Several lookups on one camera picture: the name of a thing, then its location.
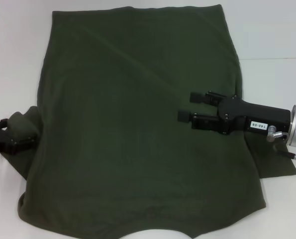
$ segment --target white background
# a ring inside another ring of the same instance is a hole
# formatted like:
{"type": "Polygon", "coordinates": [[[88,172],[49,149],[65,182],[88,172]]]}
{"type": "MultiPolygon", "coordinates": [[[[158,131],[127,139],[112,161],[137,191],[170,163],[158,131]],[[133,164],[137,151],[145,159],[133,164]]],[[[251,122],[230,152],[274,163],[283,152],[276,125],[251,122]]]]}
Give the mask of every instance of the white background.
{"type": "MultiPolygon", "coordinates": [[[[245,100],[291,110],[296,104],[296,0],[0,0],[0,119],[36,105],[54,10],[222,4],[241,59],[245,100]]],[[[198,239],[296,239],[296,176],[262,180],[267,208],[198,239]]],[[[65,239],[17,215],[25,181],[0,156],[0,239],[65,239]]],[[[148,230],[124,239],[189,239],[148,230]]]]}

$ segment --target dark green shirt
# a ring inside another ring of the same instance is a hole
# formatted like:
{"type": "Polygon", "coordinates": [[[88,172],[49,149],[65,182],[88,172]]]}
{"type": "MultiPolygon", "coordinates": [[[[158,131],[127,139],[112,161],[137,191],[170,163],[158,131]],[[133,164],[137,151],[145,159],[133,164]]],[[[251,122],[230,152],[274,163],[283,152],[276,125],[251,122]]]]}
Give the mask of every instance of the dark green shirt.
{"type": "Polygon", "coordinates": [[[19,216],[83,239],[194,238],[264,208],[260,176],[296,174],[292,162],[259,135],[177,122],[180,109],[216,114],[192,91],[242,95],[220,5],[53,12],[38,106],[9,125],[40,135],[6,155],[27,178],[19,216]]]}

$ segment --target cloth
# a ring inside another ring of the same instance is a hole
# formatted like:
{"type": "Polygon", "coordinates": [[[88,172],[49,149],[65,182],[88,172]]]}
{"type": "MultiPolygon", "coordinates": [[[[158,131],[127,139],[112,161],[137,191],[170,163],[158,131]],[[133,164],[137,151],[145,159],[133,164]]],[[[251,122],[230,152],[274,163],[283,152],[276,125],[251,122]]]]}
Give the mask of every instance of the cloth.
{"type": "Polygon", "coordinates": [[[259,135],[177,122],[181,109],[216,114],[189,103],[210,90],[242,95],[220,5],[53,12],[37,120],[21,117],[39,146],[5,155],[27,178],[20,218],[83,239],[147,229],[194,238],[264,208],[259,173],[296,170],[284,158],[270,167],[280,156],[259,135]]]}

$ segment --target black plastic part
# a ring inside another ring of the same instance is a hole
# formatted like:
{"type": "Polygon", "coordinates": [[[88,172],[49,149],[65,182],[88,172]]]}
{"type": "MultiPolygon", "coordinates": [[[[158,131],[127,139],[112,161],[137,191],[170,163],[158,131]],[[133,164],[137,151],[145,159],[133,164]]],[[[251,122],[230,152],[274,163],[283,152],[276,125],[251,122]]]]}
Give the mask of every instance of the black plastic part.
{"type": "Polygon", "coordinates": [[[218,106],[215,117],[180,111],[178,121],[191,121],[193,129],[213,130],[222,134],[243,130],[267,135],[271,125],[275,126],[277,131],[288,132],[291,124],[290,111],[251,104],[237,96],[226,97],[213,92],[203,96],[192,92],[190,102],[218,106]],[[260,123],[262,128],[251,127],[253,122],[260,123]]]}
{"type": "Polygon", "coordinates": [[[284,151],[277,151],[278,154],[282,155],[282,156],[286,156],[289,157],[291,159],[294,159],[295,154],[294,153],[289,153],[289,152],[284,152],[284,151]]]}
{"type": "Polygon", "coordinates": [[[205,96],[198,92],[191,92],[190,94],[190,102],[191,103],[205,103],[212,106],[218,106],[218,104],[225,98],[226,96],[220,95],[217,93],[213,93],[211,91],[207,92],[205,96]]]}
{"type": "Polygon", "coordinates": [[[35,137],[28,138],[25,140],[14,139],[7,131],[3,128],[7,127],[7,119],[0,121],[0,152],[7,154],[16,154],[20,151],[34,148],[37,145],[37,139],[35,137]]]}

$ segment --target olive green fabric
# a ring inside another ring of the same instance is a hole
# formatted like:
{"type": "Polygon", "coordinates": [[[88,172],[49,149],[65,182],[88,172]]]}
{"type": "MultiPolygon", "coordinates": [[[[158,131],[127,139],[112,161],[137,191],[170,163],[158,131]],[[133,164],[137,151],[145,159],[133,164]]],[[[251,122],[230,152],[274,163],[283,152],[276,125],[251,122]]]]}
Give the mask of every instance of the olive green fabric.
{"type": "MultiPolygon", "coordinates": [[[[216,114],[189,103],[190,92],[210,90],[242,94],[220,5],[54,12],[38,90],[42,134],[19,170],[28,173],[19,216],[83,239],[147,229],[194,238],[264,208],[256,166],[277,161],[270,147],[265,155],[244,132],[177,122],[180,109],[216,114]]],[[[15,167],[22,159],[7,158],[15,167]]],[[[296,172],[287,160],[277,173],[296,172]]]]}
{"type": "MultiPolygon", "coordinates": [[[[276,154],[273,145],[263,135],[246,132],[245,141],[255,160],[260,178],[296,175],[293,161],[288,157],[276,154]]],[[[280,144],[278,150],[288,152],[286,144],[280,144]]]]}

